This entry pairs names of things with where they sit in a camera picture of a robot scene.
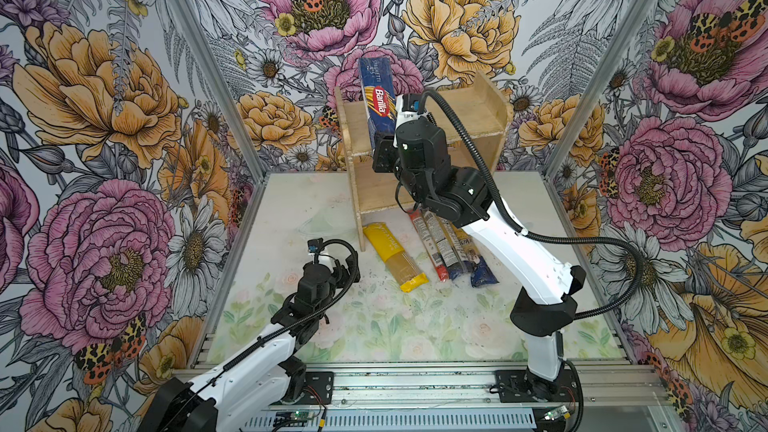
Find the blue Barilla pasta box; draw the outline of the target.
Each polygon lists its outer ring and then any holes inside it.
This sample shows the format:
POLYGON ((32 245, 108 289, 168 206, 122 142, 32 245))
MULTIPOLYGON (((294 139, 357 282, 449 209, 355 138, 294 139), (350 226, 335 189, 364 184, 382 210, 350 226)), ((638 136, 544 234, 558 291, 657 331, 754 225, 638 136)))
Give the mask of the blue Barilla pasta box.
POLYGON ((395 133, 396 94, 391 62, 387 57, 362 57, 358 65, 370 142, 376 148, 378 139, 395 133))

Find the clear blue-end spaghetti bag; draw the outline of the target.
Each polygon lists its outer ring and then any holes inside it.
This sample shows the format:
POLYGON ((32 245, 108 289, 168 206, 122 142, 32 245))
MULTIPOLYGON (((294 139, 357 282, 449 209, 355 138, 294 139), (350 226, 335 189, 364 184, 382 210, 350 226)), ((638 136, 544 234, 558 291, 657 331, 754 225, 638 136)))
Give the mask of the clear blue-end spaghetti bag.
POLYGON ((450 280, 470 272, 469 259, 461 246, 453 225, 433 211, 423 214, 427 228, 435 241, 450 280))

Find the yellow blue spaghetti bag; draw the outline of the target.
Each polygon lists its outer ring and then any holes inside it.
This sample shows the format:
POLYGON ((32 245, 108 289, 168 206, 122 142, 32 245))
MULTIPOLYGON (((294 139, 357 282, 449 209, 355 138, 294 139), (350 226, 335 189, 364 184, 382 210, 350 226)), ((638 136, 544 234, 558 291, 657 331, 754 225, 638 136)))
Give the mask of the yellow blue spaghetti bag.
POLYGON ((491 271, 473 239, 462 229, 454 228, 454 232, 469 260, 471 286, 481 288, 498 284, 498 279, 491 271))

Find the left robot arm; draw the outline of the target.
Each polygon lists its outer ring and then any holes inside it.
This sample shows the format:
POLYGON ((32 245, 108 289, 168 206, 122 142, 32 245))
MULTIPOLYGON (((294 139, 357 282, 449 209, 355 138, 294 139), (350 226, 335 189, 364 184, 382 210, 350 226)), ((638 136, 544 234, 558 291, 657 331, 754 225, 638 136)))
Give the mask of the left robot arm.
POLYGON ((296 401, 306 365, 296 353, 328 322, 328 310, 360 279, 358 253, 344 261, 310 248, 297 289, 257 338, 232 357, 183 382, 169 379, 155 394, 140 431, 237 431, 254 414, 280 401, 296 401))

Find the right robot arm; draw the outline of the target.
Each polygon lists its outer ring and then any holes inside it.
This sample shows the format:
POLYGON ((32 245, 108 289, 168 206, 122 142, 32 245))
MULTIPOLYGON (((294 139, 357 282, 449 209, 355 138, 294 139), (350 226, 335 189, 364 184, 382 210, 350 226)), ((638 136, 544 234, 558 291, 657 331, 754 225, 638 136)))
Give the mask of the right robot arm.
POLYGON ((522 289, 510 319, 524 333, 527 367, 519 378, 498 380, 497 388, 554 400, 566 373, 561 330, 576 318, 573 295, 584 285, 584 270, 558 260, 504 217, 486 175, 477 166, 454 165, 445 132, 427 118, 375 133, 373 169, 393 174, 417 204, 480 242, 517 278, 522 289))

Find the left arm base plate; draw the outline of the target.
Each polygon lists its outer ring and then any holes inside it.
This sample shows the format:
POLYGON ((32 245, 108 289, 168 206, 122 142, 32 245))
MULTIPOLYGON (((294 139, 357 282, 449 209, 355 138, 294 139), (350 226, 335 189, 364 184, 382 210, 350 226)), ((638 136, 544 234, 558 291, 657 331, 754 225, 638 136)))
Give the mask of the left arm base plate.
POLYGON ((281 405, 330 405, 334 390, 333 372, 308 371, 291 377, 281 405))

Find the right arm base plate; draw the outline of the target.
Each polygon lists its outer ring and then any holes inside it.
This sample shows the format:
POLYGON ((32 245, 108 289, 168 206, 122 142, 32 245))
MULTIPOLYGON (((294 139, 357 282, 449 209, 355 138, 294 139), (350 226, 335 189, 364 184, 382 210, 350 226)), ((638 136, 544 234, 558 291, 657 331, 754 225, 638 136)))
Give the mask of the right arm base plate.
POLYGON ((548 381, 528 370, 497 370, 489 392, 502 403, 576 403, 581 397, 572 372, 563 369, 554 381, 548 381))

